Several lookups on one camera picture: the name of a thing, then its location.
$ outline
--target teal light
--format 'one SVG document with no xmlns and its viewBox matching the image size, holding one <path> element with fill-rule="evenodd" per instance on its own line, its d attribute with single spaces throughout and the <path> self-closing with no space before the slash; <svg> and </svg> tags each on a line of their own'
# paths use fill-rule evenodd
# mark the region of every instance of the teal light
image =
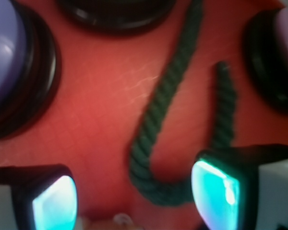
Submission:
<svg viewBox="0 0 288 230">
<path fill-rule="evenodd" d="M 33 200 L 36 230 L 72 230 L 77 218 L 77 191 L 73 179 L 62 176 Z"/>
<path fill-rule="evenodd" d="M 204 160 L 192 168 L 192 192 L 197 210 L 212 230 L 238 228 L 240 183 Z"/>
</svg>

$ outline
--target button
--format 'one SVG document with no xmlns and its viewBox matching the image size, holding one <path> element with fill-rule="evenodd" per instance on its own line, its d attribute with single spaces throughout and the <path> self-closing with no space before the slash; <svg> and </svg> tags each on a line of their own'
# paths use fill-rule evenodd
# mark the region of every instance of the button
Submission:
<svg viewBox="0 0 288 230">
<path fill-rule="evenodd" d="M 278 34 L 285 33 L 284 28 L 276 30 L 283 13 L 273 10 L 255 15 L 246 27 L 243 48 L 249 76 L 258 92 L 273 108 L 288 113 L 287 36 Z"/>
<path fill-rule="evenodd" d="M 57 0 L 68 15 L 103 31 L 123 32 L 160 22 L 175 0 Z"/>
<path fill-rule="evenodd" d="M 22 19 L 10 1 L 0 0 L 0 103 L 17 83 L 25 54 Z"/>
<path fill-rule="evenodd" d="M 0 0 L 0 138 L 16 135 L 50 105 L 60 81 L 60 52 L 44 20 Z"/>
</svg>

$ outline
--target black button base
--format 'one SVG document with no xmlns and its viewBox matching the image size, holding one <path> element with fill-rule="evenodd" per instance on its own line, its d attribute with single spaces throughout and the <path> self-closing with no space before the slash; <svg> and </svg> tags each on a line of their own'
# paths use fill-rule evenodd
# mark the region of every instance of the black button base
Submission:
<svg viewBox="0 0 288 230">
<path fill-rule="evenodd" d="M 57 0 L 71 17 L 107 32 L 134 31 L 161 21 L 175 0 Z"/>
<path fill-rule="evenodd" d="M 60 82 L 60 52 L 43 19 L 13 2 L 26 29 L 27 54 L 22 75 L 0 104 L 0 138 L 20 133 L 33 124 L 51 103 Z"/>
<path fill-rule="evenodd" d="M 288 113 L 288 69 L 275 36 L 279 10 L 262 11 L 247 25 L 243 50 L 251 80 L 275 109 Z"/>
</svg>

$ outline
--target glowing cyan light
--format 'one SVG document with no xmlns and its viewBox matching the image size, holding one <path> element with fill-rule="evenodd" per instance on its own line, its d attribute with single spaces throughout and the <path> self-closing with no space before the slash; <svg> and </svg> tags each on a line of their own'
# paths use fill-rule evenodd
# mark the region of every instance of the glowing cyan light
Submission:
<svg viewBox="0 0 288 230">
<path fill-rule="evenodd" d="M 33 200 L 36 230 L 72 230 L 77 217 L 77 191 L 73 179 L 62 176 Z"/>
<path fill-rule="evenodd" d="M 238 228 L 240 183 L 235 178 L 205 162 L 192 168 L 192 192 L 201 217 L 210 229 Z"/>
</svg>

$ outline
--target red mat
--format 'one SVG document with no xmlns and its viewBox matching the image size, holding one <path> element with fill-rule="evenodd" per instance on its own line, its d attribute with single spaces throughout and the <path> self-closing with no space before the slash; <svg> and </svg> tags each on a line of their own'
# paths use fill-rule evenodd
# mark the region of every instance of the red mat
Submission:
<svg viewBox="0 0 288 230">
<path fill-rule="evenodd" d="M 129 214 L 146 229 L 194 229 L 194 204 L 157 207 L 128 178 L 129 148 L 141 114 L 176 45 L 189 0 L 178 0 L 159 27 L 133 36 L 85 30 L 54 1 L 21 0 L 49 24 L 62 52 L 62 81 L 43 117 L 23 134 L 0 141 L 0 166 L 64 163 L 77 183 L 79 212 L 92 219 Z M 271 0 L 205 0 L 198 50 L 185 74 L 163 132 L 152 169 L 160 180 L 190 173 L 207 146 L 214 117 L 214 64 L 231 66 L 239 100 L 234 146 L 288 144 L 288 115 L 268 107 L 257 94 L 241 53 L 247 21 Z"/>
</svg>

